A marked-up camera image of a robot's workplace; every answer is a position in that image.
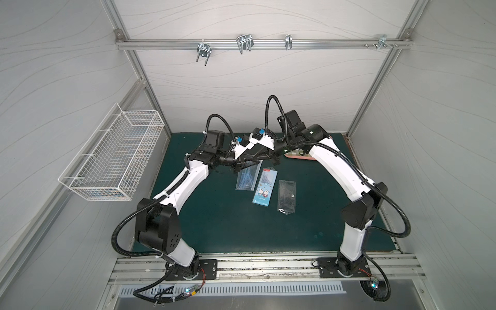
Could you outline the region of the clear ruler set pouch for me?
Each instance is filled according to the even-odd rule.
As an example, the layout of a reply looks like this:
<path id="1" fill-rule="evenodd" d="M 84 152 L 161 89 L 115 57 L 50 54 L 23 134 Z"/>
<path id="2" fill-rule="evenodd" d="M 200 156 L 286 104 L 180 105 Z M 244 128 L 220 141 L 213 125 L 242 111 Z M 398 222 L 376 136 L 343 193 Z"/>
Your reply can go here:
<path id="1" fill-rule="evenodd" d="M 254 191 L 258 174 L 262 167 L 262 160 L 249 164 L 246 168 L 241 169 L 237 175 L 236 190 Z"/>

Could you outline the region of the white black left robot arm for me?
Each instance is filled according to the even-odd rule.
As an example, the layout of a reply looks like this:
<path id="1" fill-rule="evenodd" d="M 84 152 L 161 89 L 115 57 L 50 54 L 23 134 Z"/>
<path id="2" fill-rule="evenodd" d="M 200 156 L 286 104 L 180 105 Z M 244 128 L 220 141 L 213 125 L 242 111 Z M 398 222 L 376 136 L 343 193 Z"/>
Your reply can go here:
<path id="1" fill-rule="evenodd" d="M 197 294 L 208 279 L 208 270 L 204 268 L 201 256 L 182 238 L 179 215 L 186 201 L 213 169 L 226 166 L 240 171 L 257 164 L 257 158 L 251 151 L 265 133 L 263 129 L 255 129 L 249 136 L 241 137 L 235 136 L 228 128 L 231 141 L 225 148 L 226 133 L 209 128 L 214 118 L 225 121 L 219 114 L 207 118 L 203 140 L 195 150 L 185 155 L 181 173 L 154 198 L 142 199 L 136 210 L 125 217 L 112 233 L 111 245 L 118 254 L 124 257 L 157 256 L 166 262 L 164 275 L 152 284 L 133 291 L 136 298 L 155 305 L 185 300 Z M 119 245 L 119 234 L 129 222 L 134 222 L 134 239 L 147 248 L 146 252 L 126 250 Z M 170 289 L 163 289 L 152 297 L 144 294 L 173 276 L 182 280 L 201 280 L 201 283 L 174 297 L 169 295 Z"/>

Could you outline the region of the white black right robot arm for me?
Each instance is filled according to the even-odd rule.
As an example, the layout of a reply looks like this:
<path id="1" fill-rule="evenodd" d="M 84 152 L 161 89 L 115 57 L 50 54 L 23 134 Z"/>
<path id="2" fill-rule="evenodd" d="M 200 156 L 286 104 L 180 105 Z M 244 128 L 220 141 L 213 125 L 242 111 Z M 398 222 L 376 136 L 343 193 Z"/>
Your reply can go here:
<path id="1" fill-rule="evenodd" d="M 344 235 L 335 265 L 342 277 L 351 278 L 362 263 L 373 262 L 366 253 L 366 240 L 373 230 L 394 238 L 405 238 L 412 230 L 411 223 L 406 213 L 387 195 L 387 186 L 382 182 L 374 182 L 362 173 L 320 125 L 306 127 L 296 111 L 285 112 L 281 104 L 277 107 L 280 111 L 278 122 L 283 130 L 282 137 L 277 137 L 267 125 L 255 128 L 249 136 L 234 137 L 232 144 L 235 159 L 241 162 L 262 159 L 278 161 L 281 155 L 300 149 L 328 171 L 350 200 L 350 204 L 342 209 Z M 398 212 L 404 223 L 402 232 L 373 225 L 383 202 Z"/>

